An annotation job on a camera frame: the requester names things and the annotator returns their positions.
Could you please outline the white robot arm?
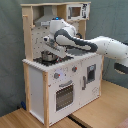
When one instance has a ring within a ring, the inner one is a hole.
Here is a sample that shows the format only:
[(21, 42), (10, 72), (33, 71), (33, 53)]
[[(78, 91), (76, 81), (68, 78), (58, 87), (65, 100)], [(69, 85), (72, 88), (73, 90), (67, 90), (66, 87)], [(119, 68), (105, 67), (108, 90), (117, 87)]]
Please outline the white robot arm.
[(76, 28), (58, 17), (50, 21), (50, 33), (43, 38), (46, 44), (57, 43), (87, 52), (94, 52), (115, 59), (114, 69), (128, 74), (128, 44), (115, 39), (99, 36), (90, 40), (76, 37)]

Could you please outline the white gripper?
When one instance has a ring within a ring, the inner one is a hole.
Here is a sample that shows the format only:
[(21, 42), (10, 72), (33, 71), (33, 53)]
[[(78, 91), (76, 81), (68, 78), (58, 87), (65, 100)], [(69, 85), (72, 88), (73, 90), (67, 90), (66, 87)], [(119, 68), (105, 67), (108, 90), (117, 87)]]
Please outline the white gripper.
[(54, 40), (51, 40), (48, 36), (45, 36), (43, 38), (43, 48), (57, 55), (58, 57), (64, 58), (66, 56), (66, 49), (62, 46), (59, 46)]

